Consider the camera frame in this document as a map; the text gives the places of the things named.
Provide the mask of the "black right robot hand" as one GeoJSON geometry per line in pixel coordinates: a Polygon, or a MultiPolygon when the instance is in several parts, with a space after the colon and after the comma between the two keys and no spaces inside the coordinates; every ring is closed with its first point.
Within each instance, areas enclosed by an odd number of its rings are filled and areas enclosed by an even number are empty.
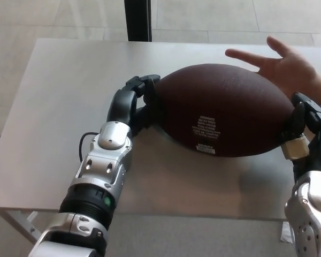
{"type": "Polygon", "coordinates": [[[281,147],[293,163],[294,181],[309,171],[321,171],[321,105],[296,92],[294,111],[281,133],[281,147]]]}

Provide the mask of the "person's bare hand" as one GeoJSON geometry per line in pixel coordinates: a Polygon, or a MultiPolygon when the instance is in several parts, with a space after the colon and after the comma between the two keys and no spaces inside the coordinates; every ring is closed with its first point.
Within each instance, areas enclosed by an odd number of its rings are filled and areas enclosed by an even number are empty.
{"type": "Polygon", "coordinates": [[[321,75],[296,50],[273,36],[266,43],[280,58],[229,48],[225,55],[258,68],[257,74],[276,85],[288,98],[300,92],[321,105],[321,75]]]}

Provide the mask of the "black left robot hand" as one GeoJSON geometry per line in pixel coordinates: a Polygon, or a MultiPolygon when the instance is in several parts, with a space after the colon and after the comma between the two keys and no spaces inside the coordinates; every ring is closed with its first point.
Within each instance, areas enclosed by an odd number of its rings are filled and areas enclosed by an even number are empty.
{"type": "Polygon", "coordinates": [[[160,79],[156,74],[129,79],[123,88],[116,91],[106,120],[128,125],[133,137],[160,123],[165,115],[155,88],[160,79]]]}

